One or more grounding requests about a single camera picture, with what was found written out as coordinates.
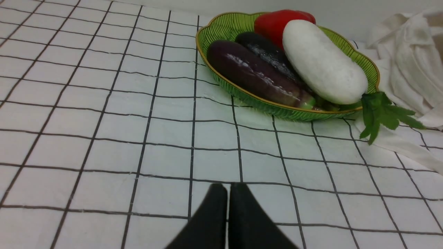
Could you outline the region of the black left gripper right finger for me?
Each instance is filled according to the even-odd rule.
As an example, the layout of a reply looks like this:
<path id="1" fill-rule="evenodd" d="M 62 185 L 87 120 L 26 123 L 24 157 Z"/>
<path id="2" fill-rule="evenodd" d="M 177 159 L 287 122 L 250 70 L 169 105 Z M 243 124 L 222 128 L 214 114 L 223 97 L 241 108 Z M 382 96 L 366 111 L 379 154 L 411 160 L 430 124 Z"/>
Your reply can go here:
<path id="1" fill-rule="evenodd" d="M 245 183 L 232 183 L 228 208 L 230 249 L 297 249 L 272 222 Z"/>

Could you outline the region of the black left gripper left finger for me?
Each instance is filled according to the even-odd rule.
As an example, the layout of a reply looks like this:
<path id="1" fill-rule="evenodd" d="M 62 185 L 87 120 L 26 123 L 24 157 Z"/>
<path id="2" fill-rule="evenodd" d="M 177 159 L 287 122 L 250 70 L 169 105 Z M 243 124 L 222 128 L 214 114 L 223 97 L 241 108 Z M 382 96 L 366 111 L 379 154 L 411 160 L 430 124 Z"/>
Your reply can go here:
<path id="1" fill-rule="evenodd" d="M 224 249 L 228 194 L 220 183 L 210 185 L 201 205 L 167 249 Z"/>

